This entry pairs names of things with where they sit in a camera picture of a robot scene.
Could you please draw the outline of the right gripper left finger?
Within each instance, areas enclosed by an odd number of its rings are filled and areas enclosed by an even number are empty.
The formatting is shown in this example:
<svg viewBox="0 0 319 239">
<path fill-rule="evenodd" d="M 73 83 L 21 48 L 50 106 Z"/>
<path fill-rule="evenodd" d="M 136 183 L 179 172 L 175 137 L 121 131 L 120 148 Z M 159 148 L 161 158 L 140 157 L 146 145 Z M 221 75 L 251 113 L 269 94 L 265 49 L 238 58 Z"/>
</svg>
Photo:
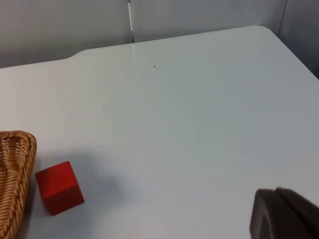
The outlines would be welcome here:
<svg viewBox="0 0 319 239">
<path fill-rule="evenodd" d="M 295 212 L 270 189 L 255 193 L 250 221 L 252 239 L 309 239 L 311 234 Z"/>
</svg>

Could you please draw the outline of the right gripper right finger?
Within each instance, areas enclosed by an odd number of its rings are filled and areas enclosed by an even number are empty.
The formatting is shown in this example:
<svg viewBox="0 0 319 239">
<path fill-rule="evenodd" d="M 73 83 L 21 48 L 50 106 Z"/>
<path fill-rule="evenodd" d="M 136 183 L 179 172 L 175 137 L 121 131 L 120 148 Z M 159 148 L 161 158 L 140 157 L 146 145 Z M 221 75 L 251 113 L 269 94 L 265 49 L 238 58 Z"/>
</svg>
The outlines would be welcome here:
<svg viewBox="0 0 319 239">
<path fill-rule="evenodd" d="M 277 188 L 276 193 L 296 214 L 307 231 L 319 238 L 319 207 L 292 189 Z"/>
</svg>

